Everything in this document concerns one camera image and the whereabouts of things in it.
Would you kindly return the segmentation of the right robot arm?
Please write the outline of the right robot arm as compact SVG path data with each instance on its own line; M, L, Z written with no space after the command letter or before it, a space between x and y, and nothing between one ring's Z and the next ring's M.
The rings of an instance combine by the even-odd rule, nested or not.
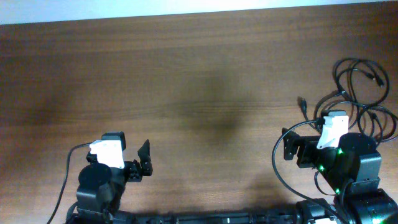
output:
M300 136L283 128L277 140L284 145L284 159L297 158L299 168L316 169L334 191L334 203L303 197L297 203L294 223L397 223L397 203L379 188L382 157L377 142L348 131L343 110L327 110L312 122L318 136Z

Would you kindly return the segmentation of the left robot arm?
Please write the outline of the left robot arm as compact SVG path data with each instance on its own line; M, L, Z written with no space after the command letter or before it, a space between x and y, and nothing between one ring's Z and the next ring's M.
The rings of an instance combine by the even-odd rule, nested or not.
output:
M134 215L120 211L128 182L151 176L150 141L137 151L139 160L125 161L126 138L122 131L104 133L89 143L88 165L78 176L76 202L68 209L66 223L137 223Z

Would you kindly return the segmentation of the black cable thick plug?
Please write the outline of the black cable thick plug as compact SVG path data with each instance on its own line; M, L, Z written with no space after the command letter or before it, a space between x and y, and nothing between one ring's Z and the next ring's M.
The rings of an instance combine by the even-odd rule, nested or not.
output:
M321 108L321 106L327 102L328 100L332 99L332 98L336 98L336 97L346 97L347 96L347 92L346 91L338 91L338 90L334 90L331 93L327 94L326 96L324 96L323 98L321 98L318 103L315 105L314 107L314 111L313 111L313 119L318 118L318 112L319 109ZM308 117L308 106L307 106L307 101L304 97L299 96L297 98L297 103L299 105L299 108L303 114L303 117L305 118L306 121L309 120Z

